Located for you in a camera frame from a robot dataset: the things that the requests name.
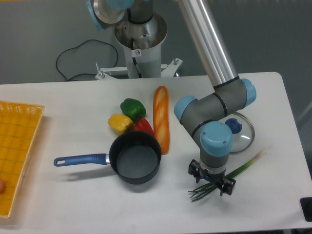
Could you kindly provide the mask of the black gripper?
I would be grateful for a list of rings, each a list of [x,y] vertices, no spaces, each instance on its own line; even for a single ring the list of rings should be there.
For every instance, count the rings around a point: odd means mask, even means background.
[[[226,170],[218,174],[211,174],[207,170],[199,169],[199,162],[192,160],[188,167],[188,174],[195,178],[195,182],[198,183],[200,180],[206,180],[208,182],[213,182],[216,184],[217,188],[220,190],[220,196],[224,194],[232,195],[236,180],[224,178]]]

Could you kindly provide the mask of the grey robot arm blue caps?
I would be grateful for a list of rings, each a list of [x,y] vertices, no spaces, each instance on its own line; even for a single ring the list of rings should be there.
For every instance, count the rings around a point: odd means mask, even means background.
[[[225,175],[225,171],[233,133],[221,120],[253,103],[256,90],[235,71],[207,2],[180,0],[178,5],[214,88],[202,99],[187,96],[174,107],[175,116],[200,149],[200,160],[191,161],[189,174],[230,195],[235,173]],[[115,37],[125,49],[129,77],[160,75],[160,56],[150,51],[160,48],[167,28],[154,12],[152,1],[91,0],[88,9],[98,28],[114,27]]]

